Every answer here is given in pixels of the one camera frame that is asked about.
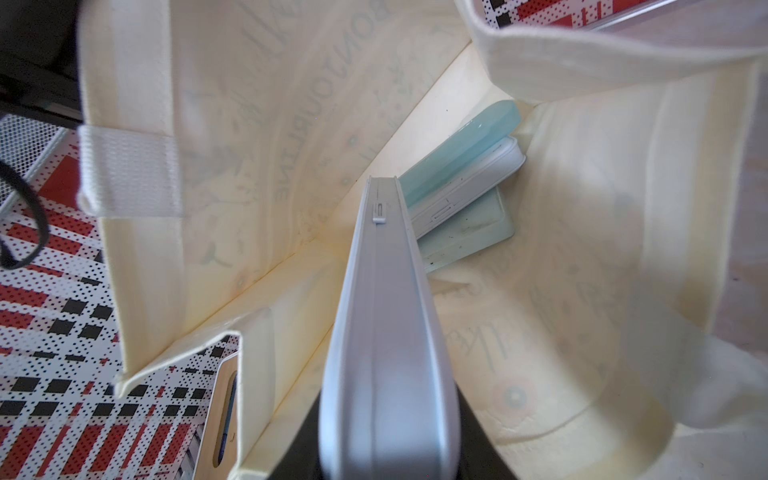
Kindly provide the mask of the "white grey pencil case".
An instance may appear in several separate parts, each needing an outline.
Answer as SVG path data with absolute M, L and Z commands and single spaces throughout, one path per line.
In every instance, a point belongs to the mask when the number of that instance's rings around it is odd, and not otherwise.
M 453 479 L 457 387 L 397 178 L 364 188 L 319 400 L 327 479 Z

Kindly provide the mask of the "cream floral canvas bag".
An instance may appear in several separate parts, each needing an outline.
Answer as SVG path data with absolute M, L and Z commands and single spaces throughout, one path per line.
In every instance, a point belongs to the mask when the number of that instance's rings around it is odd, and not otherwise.
M 321 393 L 367 181 L 503 100 L 515 233 L 426 277 L 509 468 L 634 479 L 679 426 L 766 427 L 765 367 L 709 333 L 765 46 L 496 29 L 477 1 L 86 1 L 77 42 L 115 391 L 236 335 L 231 478 Z

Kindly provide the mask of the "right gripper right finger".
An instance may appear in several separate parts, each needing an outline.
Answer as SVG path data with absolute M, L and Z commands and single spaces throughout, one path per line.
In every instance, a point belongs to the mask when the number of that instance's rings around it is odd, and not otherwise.
M 517 480 L 492 445 L 460 388 L 457 388 L 457 396 L 461 438 L 456 479 Z

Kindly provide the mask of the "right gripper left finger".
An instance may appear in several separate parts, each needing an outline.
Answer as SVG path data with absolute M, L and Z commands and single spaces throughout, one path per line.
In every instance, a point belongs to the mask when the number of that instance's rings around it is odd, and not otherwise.
M 317 396 L 287 452 L 269 475 L 269 480 L 322 480 L 319 453 L 319 404 Z

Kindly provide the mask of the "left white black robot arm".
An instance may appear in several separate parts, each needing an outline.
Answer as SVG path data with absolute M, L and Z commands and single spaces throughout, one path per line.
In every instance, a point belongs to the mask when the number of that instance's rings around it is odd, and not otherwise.
M 83 122 L 78 82 L 78 1 L 1 3 L 1 115 L 75 129 Z

